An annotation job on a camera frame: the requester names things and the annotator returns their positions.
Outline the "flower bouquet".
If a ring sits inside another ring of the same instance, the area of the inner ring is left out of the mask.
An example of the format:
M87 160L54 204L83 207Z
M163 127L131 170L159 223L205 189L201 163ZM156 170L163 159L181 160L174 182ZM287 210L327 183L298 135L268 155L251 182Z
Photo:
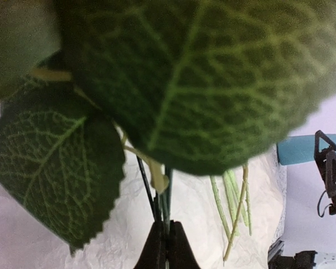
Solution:
M227 247L223 255L224 262L228 260L234 244L234 240L237 236L239 236L238 224L240 221L242 221L244 225L248 228L249 235L253 234L248 175L249 166L247 163L245 163L242 165L241 187L238 187L237 185L236 176L233 170L227 170L221 176L225 190L228 211L232 222L231 228L228 225L227 218L223 210L216 177L213 175L209 177L218 214L220 216L222 226L227 238Z

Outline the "teal vase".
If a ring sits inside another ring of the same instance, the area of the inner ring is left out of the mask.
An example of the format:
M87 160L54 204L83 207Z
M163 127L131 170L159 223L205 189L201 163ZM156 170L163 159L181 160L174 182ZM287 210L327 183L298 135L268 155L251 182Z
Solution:
M281 165L295 165L315 161L315 135L288 137L277 143L278 161Z

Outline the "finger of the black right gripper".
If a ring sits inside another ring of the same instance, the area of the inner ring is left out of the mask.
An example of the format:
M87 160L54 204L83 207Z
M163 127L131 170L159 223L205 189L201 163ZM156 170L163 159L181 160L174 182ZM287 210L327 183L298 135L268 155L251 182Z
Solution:
M324 167L327 153L336 152L336 134L325 134L322 130L315 133L314 160L318 168Z
M336 196L336 152L331 151L326 155L325 187L329 198Z

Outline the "cream wrapping paper sheet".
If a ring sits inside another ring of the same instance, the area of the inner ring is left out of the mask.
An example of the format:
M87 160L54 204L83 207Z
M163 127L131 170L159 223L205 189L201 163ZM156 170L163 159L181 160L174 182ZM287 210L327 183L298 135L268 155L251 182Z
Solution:
M136 157L83 127L40 134L20 144L9 131L0 143L0 175L49 215L60 231L101 228L74 256L66 242L34 219L0 184L0 268L133 268L153 223ZM286 170L276 148L249 161L252 226L240 223L229 260L227 238L208 177L173 173L171 216L180 221L201 268L266 268L268 248L283 233ZM28 190L27 184L34 187Z

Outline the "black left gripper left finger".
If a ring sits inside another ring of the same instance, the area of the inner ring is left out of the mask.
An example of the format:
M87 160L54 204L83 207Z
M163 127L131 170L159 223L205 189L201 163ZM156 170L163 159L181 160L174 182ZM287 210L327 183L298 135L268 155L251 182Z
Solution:
M150 229L141 255L134 269L164 269L166 268L167 237L162 221L155 221Z

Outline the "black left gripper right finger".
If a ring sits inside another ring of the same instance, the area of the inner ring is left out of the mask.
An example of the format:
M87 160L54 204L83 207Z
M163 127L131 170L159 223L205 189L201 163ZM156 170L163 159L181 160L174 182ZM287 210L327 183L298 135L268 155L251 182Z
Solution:
M167 260L172 269L200 269L181 222L170 221Z

